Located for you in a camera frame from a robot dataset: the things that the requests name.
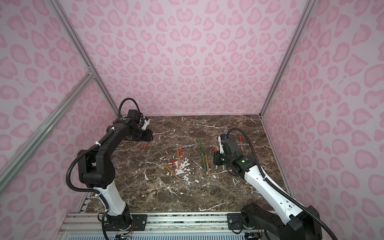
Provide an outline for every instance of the red pen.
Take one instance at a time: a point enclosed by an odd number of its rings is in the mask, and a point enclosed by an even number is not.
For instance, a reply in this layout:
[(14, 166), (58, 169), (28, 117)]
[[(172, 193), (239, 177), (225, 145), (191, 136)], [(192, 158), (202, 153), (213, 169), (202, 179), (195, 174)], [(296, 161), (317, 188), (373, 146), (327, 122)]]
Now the red pen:
[(169, 157), (170, 161), (173, 163), (173, 165), (175, 165), (175, 168), (177, 168), (175, 162), (172, 160), (172, 158), (171, 158), (170, 155), (168, 154), (167, 150), (166, 150), (166, 154), (168, 155), (168, 157)]
[(242, 144), (241, 135), (239, 137), (240, 137), (240, 147), (241, 147), (241, 151), (242, 151), (243, 150), (243, 144)]
[[(217, 146), (215, 147), (215, 153), (217, 152)], [(214, 155), (215, 156), (215, 155)], [(217, 170), (217, 165), (216, 165), (216, 170)]]
[(183, 153), (183, 146), (180, 145), (180, 164), (181, 164), (181, 154)]

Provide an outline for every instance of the wire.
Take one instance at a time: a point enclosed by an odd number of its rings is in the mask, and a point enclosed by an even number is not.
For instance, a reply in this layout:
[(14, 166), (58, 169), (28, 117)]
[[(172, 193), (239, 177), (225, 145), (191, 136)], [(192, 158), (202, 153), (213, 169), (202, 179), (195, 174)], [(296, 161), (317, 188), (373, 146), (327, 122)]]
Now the wire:
[(100, 219), (100, 217), (99, 217), (100, 214), (103, 214), (103, 213), (101, 212), (101, 213), (99, 213), (99, 214), (97, 215), (97, 219), (99, 220), (99, 222), (101, 222), (101, 219)]
[(128, 234), (130, 234), (131, 232), (133, 232), (133, 230), (135, 229), (135, 227), (136, 227), (136, 222), (134, 221), (134, 222), (133, 222), (133, 228), (128, 232)]
[(268, 239), (268, 240), (271, 240), (271, 238), (268, 236), (268, 231), (267, 230), (264, 230), (265, 232), (265, 237)]
[[(108, 140), (108, 138), (113, 134), (114, 130), (111, 131), (109, 130), (109, 132), (107, 132), (107, 134), (104, 135), (104, 137), (102, 137), (100, 140), (99, 140), (99, 143), (100, 144), (103, 144), (105, 141)], [(76, 191), (76, 192), (93, 192), (95, 194), (97, 194), (99, 196), (99, 198), (101, 199), (101, 201), (104, 203), (105, 205), (105, 208), (106, 209), (109, 209), (109, 204), (107, 202), (107, 200), (105, 199), (105, 197), (103, 195), (100, 194), (100, 191), (99, 190), (96, 190), (96, 189), (92, 189), (92, 188), (78, 188), (78, 187), (75, 187), (72, 182), (71, 182), (71, 173), (72, 173), (72, 170), (74, 168), (74, 166), (76, 165), (76, 163), (82, 158), (84, 157), (86, 154), (92, 152), (93, 150), (95, 150), (96, 148), (98, 148), (99, 145), (95, 144), (93, 145), (92, 147), (90, 147), (88, 150), (80, 153), (77, 158), (75, 158), (75, 160), (73, 160), (73, 162), (70, 164), (70, 166), (68, 167), (68, 170), (67, 170), (67, 173), (65, 175), (65, 181), (67, 183), (67, 186), (73, 190), (73, 191)]]
[[(240, 224), (241, 224), (241, 229), (240, 229), (240, 231), (238, 231), (238, 232), (235, 232), (235, 231), (232, 229), (232, 226), (233, 226), (235, 223), (240, 223)], [(243, 231), (243, 223), (242, 223), (242, 222), (233, 222), (230, 226), (231, 226), (231, 231), (232, 231), (234, 234), (240, 234), (240, 233)]]
[(239, 128), (232, 128), (230, 129), (228, 132), (227, 132), (227, 138), (229, 137), (229, 134), (233, 131), (233, 130), (237, 130), (239, 132), (241, 132), (243, 134), (243, 136), (245, 137), (245, 139), (247, 140), (248, 144), (249, 144), (249, 147), (251, 148), (251, 151), (252, 151), (252, 154), (253, 154), (253, 157), (255, 159), (255, 162), (256, 162), (256, 165), (262, 175), (262, 177), (264, 178), (264, 180), (273, 188), (275, 189), (278, 193), (280, 193), (282, 196), (284, 196), (285, 198), (287, 198), (289, 201), (291, 201), (292, 203), (294, 203), (295, 205), (297, 205), (301, 210), (303, 210), (305, 213), (307, 213), (309, 216), (311, 216), (313, 218), (313, 220), (315, 220), (328, 234), (329, 236), (332, 238), (332, 240), (338, 240), (336, 235), (333, 233), (333, 231), (322, 221), (320, 220), (319, 217), (317, 217), (315, 214), (313, 214), (311, 211), (309, 211), (303, 204), (301, 204), (300, 202), (296, 201), (296, 199), (294, 199), (293, 197), (289, 196), (288, 194), (286, 194), (285, 192), (283, 192), (280, 188), (278, 188), (275, 184), (273, 184), (267, 177), (265, 177), (265, 173), (259, 163), (259, 160), (257, 159), (257, 156), (256, 156), (256, 153), (255, 153), (255, 150), (253, 148), (253, 145), (252, 145), (252, 142), (249, 140), (248, 136)]
[(119, 111), (118, 111), (118, 118), (122, 118), (122, 115), (121, 115), (121, 108), (122, 108), (122, 105), (124, 104), (125, 101), (127, 100), (131, 100), (135, 105), (136, 105), (136, 108), (137, 110), (140, 112), (140, 109), (139, 109), (139, 106), (137, 104), (137, 102), (133, 99), (133, 98), (125, 98), (121, 103), (120, 103), (120, 106), (119, 106)]
[(105, 215), (107, 215), (107, 212), (108, 211), (104, 212), (103, 215), (101, 216), (101, 229), (103, 230), (104, 238), (106, 240), (109, 240), (109, 237), (108, 237), (107, 232), (105, 230), (105, 221), (104, 221), (104, 218), (105, 218)]

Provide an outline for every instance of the pink wall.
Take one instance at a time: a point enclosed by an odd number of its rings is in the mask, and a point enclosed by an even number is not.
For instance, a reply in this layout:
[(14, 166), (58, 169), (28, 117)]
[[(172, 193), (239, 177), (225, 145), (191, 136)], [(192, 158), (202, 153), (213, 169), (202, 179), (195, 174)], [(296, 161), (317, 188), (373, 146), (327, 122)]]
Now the pink wall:
[(296, 198), (384, 239), (384, 2), (322, 0), (266, 117)]
[[(93, 82), (0, 196), (0, 239), (54, 238), (82, 193), (65, 184), (69, 164), (112, 123), (114, 115)], [(72, 181), (81, 185), (77, 167)]]
[(152, 115), (259, 113), (305, 3), (61, 1), (115, 101)]
[(50, 10), (44, 0), (0, 3), (0, 171), (85, 74)]

